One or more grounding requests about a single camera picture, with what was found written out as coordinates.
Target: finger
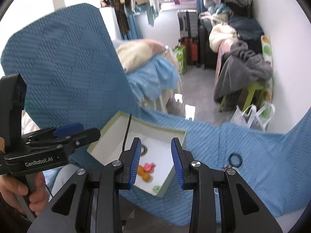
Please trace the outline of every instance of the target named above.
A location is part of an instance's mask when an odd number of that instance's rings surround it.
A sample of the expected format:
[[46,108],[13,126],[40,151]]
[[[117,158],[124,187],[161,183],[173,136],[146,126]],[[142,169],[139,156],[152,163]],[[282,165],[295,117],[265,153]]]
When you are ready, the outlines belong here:
[[4,139],[0,137],[0,151],[5,152],[4,150]]
[[18,179],[15,179],[11,175],[1,175],[2,181],[0,181],[0,188],[1,190],[7,189],[14,194],[19,195],[27,195],[28,194],[28,187],[21,183]]
[[29,208],[31,211],[34,211],[34,212],[41,212],[47,204],[48,204],[48,200],[44,200],[44,201],[40,201],[36,203],[30,203]]
[[43,175],[43,172],[38,172],[36,174],[34,182],[36,187],[45,186],[45,177]]
[[48,193],[45,190],[45,185],[38,187],[35,192],[29,195],[29,200],[31,203],[36,203],[49,199]]
[[1,194],[2,194],[3,199],[7,202],[7,204],[15,208],[16,210],[18,210],[20,213],[24,214],[24,211],[21,208],[20,204],[18,203],[14,193],[4,188],[4,189],[1,189]]

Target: open box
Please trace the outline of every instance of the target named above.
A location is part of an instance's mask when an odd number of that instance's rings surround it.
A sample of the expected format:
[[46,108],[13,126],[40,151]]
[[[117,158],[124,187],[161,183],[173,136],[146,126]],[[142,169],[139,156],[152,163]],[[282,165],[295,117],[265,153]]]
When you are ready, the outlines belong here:
[[[88,152],[104,166],[119,159],[123,141],[128,126],[129,115],[117,112],[101,130],[99,141],[92,143]],[[171,140],[177,137],[186,149],[185,130],[174,130],[156,126],[132,117],[125,150],[131,148],[134,137],[139,137],[142,145],[147,147],[147,153],[140,157],[139,164],[154,163],[154,172],[149,182],[143,181],[137,175],[135,186],[157,197],[163,197],[174,174],[174,163],[171,154]]]

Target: gray blanket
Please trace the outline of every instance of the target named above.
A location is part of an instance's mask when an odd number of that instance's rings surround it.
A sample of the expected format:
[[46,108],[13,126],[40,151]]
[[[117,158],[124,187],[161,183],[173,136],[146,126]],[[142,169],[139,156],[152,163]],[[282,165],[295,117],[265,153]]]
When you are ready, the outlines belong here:
[[247,88],[255,81],[265,82],[272,77],[272,68],[265,63],[261,54],[248,49],[242,40],[234,42],[229,57],[220,72],[215,90],[214,101],[231,93]]

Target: beige blanket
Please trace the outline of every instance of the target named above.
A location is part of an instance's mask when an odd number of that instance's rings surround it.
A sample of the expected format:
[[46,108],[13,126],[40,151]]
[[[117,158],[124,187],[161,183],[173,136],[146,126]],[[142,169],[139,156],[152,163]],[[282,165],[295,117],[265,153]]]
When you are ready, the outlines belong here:
[[116,51],[126,73],[145,65],[156,54],[162,54],[163,58],[170,61],[177,70],[179,69],[178,60],[172,49],[154,40],[139,39],[128,41],[117,47]]

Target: green sticker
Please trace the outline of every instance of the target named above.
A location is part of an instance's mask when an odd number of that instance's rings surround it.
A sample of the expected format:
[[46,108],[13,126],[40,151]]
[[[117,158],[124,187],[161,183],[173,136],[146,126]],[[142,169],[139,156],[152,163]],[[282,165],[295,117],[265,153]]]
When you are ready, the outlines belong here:
[[264,47],[263,47],[263,52],[264,52],[264,54],[267,54],[267,55],[269,55],[269,56],[272,55],[271,49],[270,49],[269,46],[264,46]]
[[159,192],[160,188],[161,188],[161,186],[154,186],[152,190],[157,194]]

